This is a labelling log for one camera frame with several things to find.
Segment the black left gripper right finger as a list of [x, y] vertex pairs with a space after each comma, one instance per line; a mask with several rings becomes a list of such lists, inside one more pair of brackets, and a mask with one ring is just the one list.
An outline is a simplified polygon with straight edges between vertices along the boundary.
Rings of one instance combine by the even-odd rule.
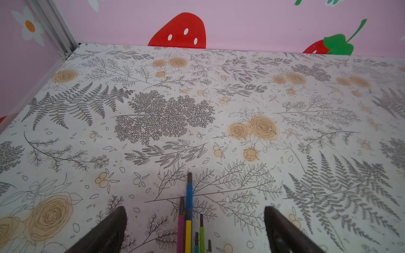
[[265, 207], [264, 222], [271, 253], [324, 253], [276, 208]]

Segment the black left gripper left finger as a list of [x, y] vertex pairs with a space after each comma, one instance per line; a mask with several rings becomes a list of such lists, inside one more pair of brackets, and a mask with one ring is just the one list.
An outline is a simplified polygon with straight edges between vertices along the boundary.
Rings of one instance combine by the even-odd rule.
[[66, 253], [119, 253], [127, 227], [124, 206], [117, 207]]

